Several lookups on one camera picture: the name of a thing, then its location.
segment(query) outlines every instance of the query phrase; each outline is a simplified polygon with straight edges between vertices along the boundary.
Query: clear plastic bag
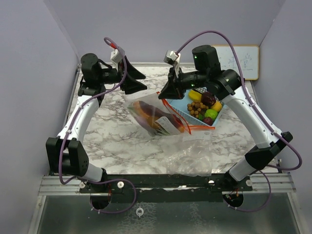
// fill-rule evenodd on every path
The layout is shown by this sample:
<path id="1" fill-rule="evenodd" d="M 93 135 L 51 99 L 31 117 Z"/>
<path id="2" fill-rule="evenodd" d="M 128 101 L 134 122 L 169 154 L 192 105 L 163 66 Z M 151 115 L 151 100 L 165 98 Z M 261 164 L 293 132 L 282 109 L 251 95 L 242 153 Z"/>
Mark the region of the clear plastic bag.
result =
<path id="1" fill-rule="evenodd" d="M 166 100 L 158 99 L 158 93 L 130 100 L 126 106 L 139 125 L 153 136 L 191 134 L 191 130 L 214 129 L 209 126 L 190 126 Z"/>
<path id="2" fill-rule="evenodd" d="M 211 131 L 192 132 L 192 135 L 162 137 L 165 154 L 163 166 L 167 174 L 210 176 L 213 168 Z"/>

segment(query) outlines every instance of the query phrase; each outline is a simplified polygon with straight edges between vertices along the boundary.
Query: lavender wall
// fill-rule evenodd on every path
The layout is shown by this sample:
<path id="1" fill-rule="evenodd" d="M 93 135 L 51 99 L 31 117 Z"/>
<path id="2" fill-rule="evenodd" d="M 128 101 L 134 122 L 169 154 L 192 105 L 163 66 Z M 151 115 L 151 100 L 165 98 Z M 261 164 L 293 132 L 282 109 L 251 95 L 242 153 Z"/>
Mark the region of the lavender wall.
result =
<path id="1" fill-rule="evenodd" d="M 0 233 L 27 233 L 78 63 L 42 0 L 0 7 Z"/>
<path id="2" fill-rule="evenodd" d="M 287 0 L 260 46 L 260 78 L 255 83 L 265 113 L 284 131 L 303 157 L 303 166 L 292 172 L 299 201 L 312 231 L 312 1 Z M 297 164 L 285 149 L 284 166 Z"/>
<path id="3" fill-rule="evenodd" d="M 45 0 L 66 30 L 78 55 L 95 53 L 109 61 L 103 38 L 122 46 L 130 61 L 162 62 L 166 50 L 177 50 L 207 29 L 236 44 L 259 45 L 285 0 Z M 183 52 L 201 44 L 225 44 L 219 36 L 201 36 Z"/>

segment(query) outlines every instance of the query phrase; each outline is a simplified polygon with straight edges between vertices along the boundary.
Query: whiteboard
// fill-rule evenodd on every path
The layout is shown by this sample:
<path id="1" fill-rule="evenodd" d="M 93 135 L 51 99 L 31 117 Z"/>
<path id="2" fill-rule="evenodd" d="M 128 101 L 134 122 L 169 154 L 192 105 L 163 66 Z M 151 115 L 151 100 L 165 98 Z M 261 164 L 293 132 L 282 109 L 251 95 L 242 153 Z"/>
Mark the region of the whiteboard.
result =
<path id="1" fill-rule="evenodd" d="M 233 56 L 233 52 L 229 46 L 214 45 L 218 53 L 222 70 L 233 69 L 238 74 L 238 68 Z M 259 77 L 259 47 L 250 46 L 234 46 L 243 76 L 248 80 L 255 80 Z"/>

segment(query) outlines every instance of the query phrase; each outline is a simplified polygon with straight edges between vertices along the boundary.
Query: marble countertop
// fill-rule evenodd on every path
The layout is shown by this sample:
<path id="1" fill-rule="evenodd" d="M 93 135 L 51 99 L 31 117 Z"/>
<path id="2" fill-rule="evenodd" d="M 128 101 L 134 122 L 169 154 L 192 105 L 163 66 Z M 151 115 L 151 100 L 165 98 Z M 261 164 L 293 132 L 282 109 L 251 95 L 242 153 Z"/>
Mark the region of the marble countertop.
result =
<path id="1" fill-rule="evenodd" d="M 169 67 L 136 68 L 145 74 L 146 79 L 141 82 L 148 87 L 148 90 L 140 92 L 141 96 L 160 91 L 167 82 Z M 182 70 L 188 72 L 194 68 L 182 67 Z M 71 111 L 77 102 L 79 81 Z M 246 86 L 253 95 L 249 81 Z M 168 156 L 159 144 L 149 141 L 151 137 L 147 131 L 129 114 L 125 102 L 130 98 L 119 89 L 105 96 L 85 134 L 84 149 L 92 164 L 105 168 L 110 174 L 165 174 Z M 232 110 L 226 108 L 212 131 L 212 144 L 207 152 L 213 162 L 213 172 L 226 172 L 253 146 L 254 140 L 245 126 Z M 264 171 L 276 172 L 271 168 Z"/>

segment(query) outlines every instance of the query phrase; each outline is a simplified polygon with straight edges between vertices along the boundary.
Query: glass panel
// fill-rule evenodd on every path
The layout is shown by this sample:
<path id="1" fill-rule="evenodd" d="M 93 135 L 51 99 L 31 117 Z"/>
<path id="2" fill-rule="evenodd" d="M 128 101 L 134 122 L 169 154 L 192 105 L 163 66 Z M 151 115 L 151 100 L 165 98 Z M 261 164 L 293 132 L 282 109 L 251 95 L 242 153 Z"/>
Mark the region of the glass panel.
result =
<path id="1" fill-rule="evenodd" d="M 260 206 L 263 194 L 245 195 L 242 207 Z M 127 204 L 111 204 L 109 210 Z M 141 206 L 140 218 L 136 209 Z M 273 194 L 269 205 L 255 213 L 234 211 L 224 203 L 141 203 L 123 214 L 97 214 L 88 196 L 47 198 L 40 234 L 298 234 L 287 194 Z"/>

